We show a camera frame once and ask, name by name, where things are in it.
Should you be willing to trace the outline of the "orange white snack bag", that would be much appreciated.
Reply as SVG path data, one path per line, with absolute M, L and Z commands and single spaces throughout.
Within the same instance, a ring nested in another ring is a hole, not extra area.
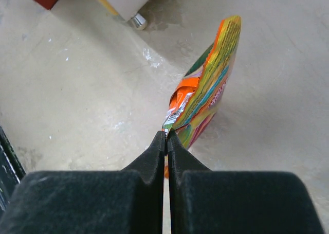
M 232 73 L 239 44 L 242 18 L 223 19 L 214 42 L 182 77 L 169 101 L 162 123 L 165 134 L 175 132 L 189 149 L 218 110 Z

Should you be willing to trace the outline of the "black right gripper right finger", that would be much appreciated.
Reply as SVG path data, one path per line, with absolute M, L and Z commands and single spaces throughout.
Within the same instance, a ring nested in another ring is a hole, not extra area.
M 304 183 L 280 171 L 212 171 L 167 138 L 172 233 L 324 233 Z

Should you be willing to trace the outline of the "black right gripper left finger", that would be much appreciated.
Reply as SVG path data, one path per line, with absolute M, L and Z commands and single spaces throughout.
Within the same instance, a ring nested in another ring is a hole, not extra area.
M 165 134 L 119 171 L 37 171 L 15 188 L 1 233 L 162 233 Z

